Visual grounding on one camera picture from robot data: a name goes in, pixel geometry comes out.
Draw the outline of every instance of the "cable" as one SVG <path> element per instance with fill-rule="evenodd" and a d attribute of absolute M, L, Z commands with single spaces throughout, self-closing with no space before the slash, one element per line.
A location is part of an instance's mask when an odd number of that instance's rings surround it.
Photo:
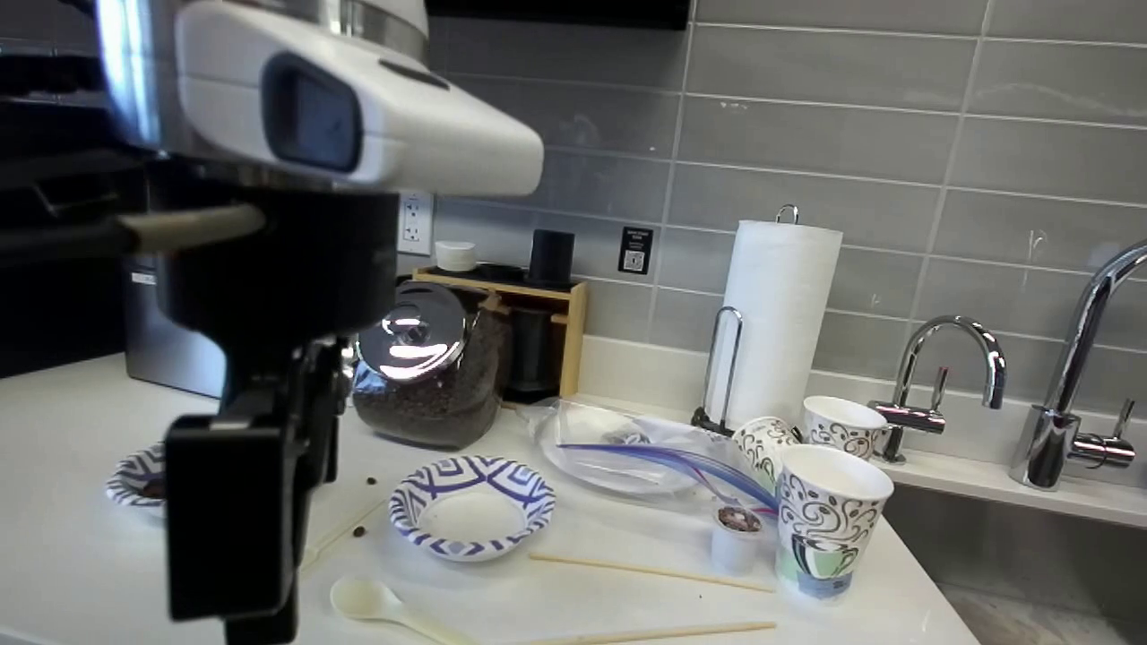
<path fill-rule="evenodd" d="M 250 237 L 265 226 L 250 206 L 119 214 L 90 226 L 16 228 L 0 237 L 0 269 L 52 264 L 74 259 L 119 259 L 137 251 L 184 251 Z"/>

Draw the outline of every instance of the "paper towel holder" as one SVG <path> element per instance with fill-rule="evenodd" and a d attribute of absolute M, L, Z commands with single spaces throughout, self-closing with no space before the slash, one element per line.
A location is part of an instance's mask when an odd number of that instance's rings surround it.
<path fill-rule="evenodd" d="M 706 367 L 706 387 L 712 387 L 712 362 L 715 362 L 715 336 L 720 336 L 720 322 L 725 322 L 725 317 L 730 317 L 730 360 L 726 360 L 726 375 L 725 375 L 725 398 L 720 398 L 720 418 L 712 418 L 709 413 L 706 413 L 706 406 L 697 406 L 696 413 L 692 413 L 692 428 L 701 428 L 701 431 L 712 431 L 712 435 L 730 435 L 725 423 L 726 423 L 726 402 L 730 402 L 730 379 L 738 375 L 738 355 L 740 355 L 740 329 L 746 329 L 746 319 L 740 319 L 740 312 L 733 310 L 733 306 L 720 306 L 715 310 L 715 319 L 712 319 L 712 342 L 709 342 L 709 367 Z"/>

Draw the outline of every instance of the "paper towel roll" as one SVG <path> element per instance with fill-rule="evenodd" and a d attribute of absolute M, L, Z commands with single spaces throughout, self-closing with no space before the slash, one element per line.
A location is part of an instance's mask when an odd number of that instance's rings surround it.
<path fill-rule="evenodd" d="M 807 390 L 841 232 L 793 221 L 738 221 L 706 385 L 706 417 L 740 428 L 751 417 L 796 418 Z"/>

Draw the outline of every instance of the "chrome faucet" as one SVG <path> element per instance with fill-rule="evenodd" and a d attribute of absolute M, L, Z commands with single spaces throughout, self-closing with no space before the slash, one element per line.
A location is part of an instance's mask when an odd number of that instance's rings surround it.
<path fill-rule="evenodd" d="M 1133 269 L 1147 263 L 1147 240 L 1118 251 L 1108 264 L 1094 274 L 1077 296 L 1075 325 L 1068 329 L 1062 368 L 1050 379 L 1045 402 L 1032 406 L 1023 436 L 1014 453 L 1010 476 L 1032 489 L 1052 489 L 1068 458 L 1094 466 L 1129 466 L 1136 447 L 1120 440 L 1120 431 L 1104 436 L 1077 436 L 1077 417 L 1068 408 L 1077 387 L 1083 367 L 1095 344 L 1109 294 Z"/>
<path fill-rule="evenodd" d="M 947 428 L 947 418 L 940 417 L 947 368 L 940 368 L 940 379 L 930 390 L 930 408 L 906 406 L 909 368 L 918 367 L 922 347 L 947 325 L 964 329 L 982 353 L 982 406 L 998 408 L 998 402 L 1004 402 L 1006 368 L 1004 368 L 1004 347 L 998 347 L 996 335 L 988 335 L 982 322 L 974 322 L 968 317 L 935 317 L 935 319 L 922 322 L 902 347 L 891 402 L 869 402 L 869 408 L 882 413 L 891 428 L 884 453 L 882 453 L 888 462 L 902 462 L 902 453 L 900 453 L 902 428 L 914 428 L 925 435 L 943 435 L 943 428 Z"/>

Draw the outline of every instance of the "sink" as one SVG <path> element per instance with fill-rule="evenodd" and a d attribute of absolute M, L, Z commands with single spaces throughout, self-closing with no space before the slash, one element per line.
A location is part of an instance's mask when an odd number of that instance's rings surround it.
<path fill-rule="evenodd" d="M 888 523 L 986 645 L 1147 642 L 1136 528 L 900 489 Z"/>

